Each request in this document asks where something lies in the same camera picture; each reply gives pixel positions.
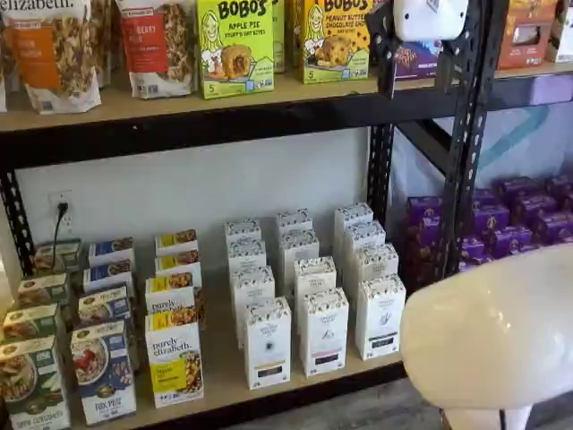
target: purple product box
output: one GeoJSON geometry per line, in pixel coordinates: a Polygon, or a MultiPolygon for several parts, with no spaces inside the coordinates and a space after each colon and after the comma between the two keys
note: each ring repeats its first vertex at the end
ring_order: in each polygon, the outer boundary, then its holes
{"type": "Polygon", "coordinates": [[[507,227],[489,232],[485,242],[494,258],[502,258],[512,249],[521,249],[522,246],[531,244],[532,235],[532,231],[527,227],[507,227]]]}
{"type": "Polygon", "coordinates": [[[539,215],[557,210],[557,201],[547,194],[535,194],[518,197],[511,212],[512,224],[531,225],[539,215]]]}
{"type": "Polygon", "coordinates": [[[486,204],[474,209],[474,233],[482,235],[487,230],[499,230],[509,224],[509,210],[502,204],[486,204]]]}
{"type": "Polygon", "coordinates": [[[552,244],[563,230],[573,228],[573,213],[561,211],[537,217],[533,223],[534,241],[541,244],[552,244]]]}
{"type": "Polygon", "coordinates": [[[408,223],[419,224],[423,218],[440,215],[441,197],[408,197],[408,223]]]}
{"type": "Polygon", "coordinates": [[[518,197],[536,194],[543,191],[542,187],[527,176],[518,176],[511,179],[501,179],[496,183],[496,189],[501,199],[509,207],[518,197]]]}
{"type": "Polygon", "coordinates": [[[396,79],[405,81],[435,76],[440,52],[439,40],[405,43],[396,53],[396,79]]]}

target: yellow cereal box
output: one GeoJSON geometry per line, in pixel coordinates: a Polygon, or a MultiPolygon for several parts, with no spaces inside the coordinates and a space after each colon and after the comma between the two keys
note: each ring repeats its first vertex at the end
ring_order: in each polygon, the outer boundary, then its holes
{"type": "Polygon", "coordinates": [[[302,1],[303,82],[368,77],[370,37],[364,16],[372,0],[302,1]]]}

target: black cable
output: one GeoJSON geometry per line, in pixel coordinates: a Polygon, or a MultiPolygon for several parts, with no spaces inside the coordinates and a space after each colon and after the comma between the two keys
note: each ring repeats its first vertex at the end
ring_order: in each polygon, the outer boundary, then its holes
{"type": "Polygon", "coordinates": [[[65,213],[68,212],[68,203],[67,202],[60,202],[57,204],[57,222],[56,222],[56,230],[54,231],[54,243],[52,244],[52,267],[51,272],[54,273],[54,267],[56,266],[56,243],[57,243],[57,234],[60,230],[60,222],[62,222],[62,218],[64,217],[65,213]]]}

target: granola bag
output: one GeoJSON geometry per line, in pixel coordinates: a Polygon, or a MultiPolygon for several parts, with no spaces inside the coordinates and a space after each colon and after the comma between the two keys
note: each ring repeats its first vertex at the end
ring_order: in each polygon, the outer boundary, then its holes
{"type": "Polygon", "coordinates": [[[0,5],[34,109],[65,114],[101,104],[90,43],[90,0],[6,0],[0,5]]]}
{"type": "Polygon", "coordinates": [[[142,99],[191,93],[192,0],[117,0],[132,95],[142,99]]]}

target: retail display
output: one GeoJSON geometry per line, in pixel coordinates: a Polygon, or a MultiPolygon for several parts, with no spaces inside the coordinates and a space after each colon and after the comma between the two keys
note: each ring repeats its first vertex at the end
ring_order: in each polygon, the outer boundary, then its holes
{"type": "Polygon", "coordinates": [[[251,390],[290,381],[291,313],[284,297],[247,305],[244,362],[251,390]]]}
{"type": "Polygon", "coordinates": [[[133,237],[109,240],[91,244],[88,251],[90,267],[129,260],[135,267],[135,253],[133,251],[133,237]]]}
{"type": "Polygon", "coordinates": [[[13,428],[70,427],[63,366],[55,336],[0,347],[0,384],[13,428]]]}
{"type": "Polygon", "coordinates": [[[135,382],[124,321],[77,329],[70,348],[88,425],[135,412],[135,382]]]}
{"type": "Polygon", "coordinates": [[[301,315],[304,374],[313,376],[344,367],[348,332],[348,301],[342,288],[304,296],[301,315]]]}
{"type": "Polygon", "coordinates": [[[399,350],[406,288],[396,273],[358,287],[355,343],[363,360],[399,350]]]}
{"type": "Polygon", "coordinates": [[[156,408],[203,397],[201,345],[193,307],[145,317],[156,408]]]}
{"type": "Polygon", "coordinates": [[[275,278],[270,266],[251,267],[231,273],[231,298],[239,349],[244,345],[245,308],[275,298],[275,278]]]}

